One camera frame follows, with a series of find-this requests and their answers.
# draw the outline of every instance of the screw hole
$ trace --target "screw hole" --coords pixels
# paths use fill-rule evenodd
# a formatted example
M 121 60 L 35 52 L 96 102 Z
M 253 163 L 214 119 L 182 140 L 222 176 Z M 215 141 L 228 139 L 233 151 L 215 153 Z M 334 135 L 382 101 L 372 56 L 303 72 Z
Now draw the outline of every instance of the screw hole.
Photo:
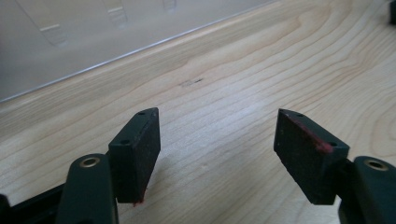
M 366 160 L 364 163 L 372 169 L 377 171 L 387 171 L 388 166 L 382 163 L 381 161 L 374 161 L 374 160 Z
M 97 157 L 90 157 L 85 160 L 83 160 L 79 166 L 84 167 L 84 168 L 89 168 L 95 166 L 97 163 L 99 163 L 100 159 Z
M 120 143 L 123 145 L 128 145 L 130 141 L 128 139 L 125 139 L 125 140 L 121 140 Z

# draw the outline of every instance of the light wood tabletop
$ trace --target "light wood tabletop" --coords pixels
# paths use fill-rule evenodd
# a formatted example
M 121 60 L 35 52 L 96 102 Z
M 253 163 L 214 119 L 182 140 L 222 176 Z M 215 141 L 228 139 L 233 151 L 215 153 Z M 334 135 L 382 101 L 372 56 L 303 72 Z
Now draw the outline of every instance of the light wood tabletop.
M 280 0 L 0 104 L 0 193 L 22 202 L 159 107 L 162 151 L 121 223 L 339 223 L 273 150 L 279 108 L 396 165 L 396 27 L 384 0 Z

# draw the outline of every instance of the gray plastic surface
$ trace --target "gray plastic surface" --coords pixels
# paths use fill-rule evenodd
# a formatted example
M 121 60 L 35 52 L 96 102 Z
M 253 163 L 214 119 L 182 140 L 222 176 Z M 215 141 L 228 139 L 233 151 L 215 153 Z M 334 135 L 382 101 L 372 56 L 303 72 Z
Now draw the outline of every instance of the gray plastic surface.
M 0 0 L 0 102 L 275 0 Z

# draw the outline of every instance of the black object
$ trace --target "black object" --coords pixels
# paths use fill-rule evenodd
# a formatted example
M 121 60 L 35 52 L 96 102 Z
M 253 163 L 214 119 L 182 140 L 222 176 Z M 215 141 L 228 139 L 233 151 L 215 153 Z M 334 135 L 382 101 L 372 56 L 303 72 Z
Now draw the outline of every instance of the black object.
M 396 0 L 393 0 L 389 3 L 389 15 L 389 23 L 392 25 L 396 25 Z
M 64 185 L 10 206 L 0 195 L 0 223 L 118 223 L 117 203 L 141 203 L 161 150 L 158 108 L 141 111 L 106 155 L 75 160 Z
M 396 223 L 396 169 L 371 157 L 347 159 L 349 146 L 303 114 L 279 109 L 274 150 L 309 202 L 341 199 L 340 221 Z

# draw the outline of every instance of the wooden surface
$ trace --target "wooden surface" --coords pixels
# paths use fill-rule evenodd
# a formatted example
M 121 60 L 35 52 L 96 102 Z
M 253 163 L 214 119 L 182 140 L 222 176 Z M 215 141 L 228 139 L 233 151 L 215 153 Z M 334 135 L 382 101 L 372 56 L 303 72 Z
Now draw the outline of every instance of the wooden surface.
M 162 151 L 121 223 L 338 223 L 273 151 L 276 111 L 296 110 L 396 164 L 396 28 L 383 0 L 279 1 L 0 104 L 0 192 L 12 204 L 107 151 L 139 110 L 160 108 Z

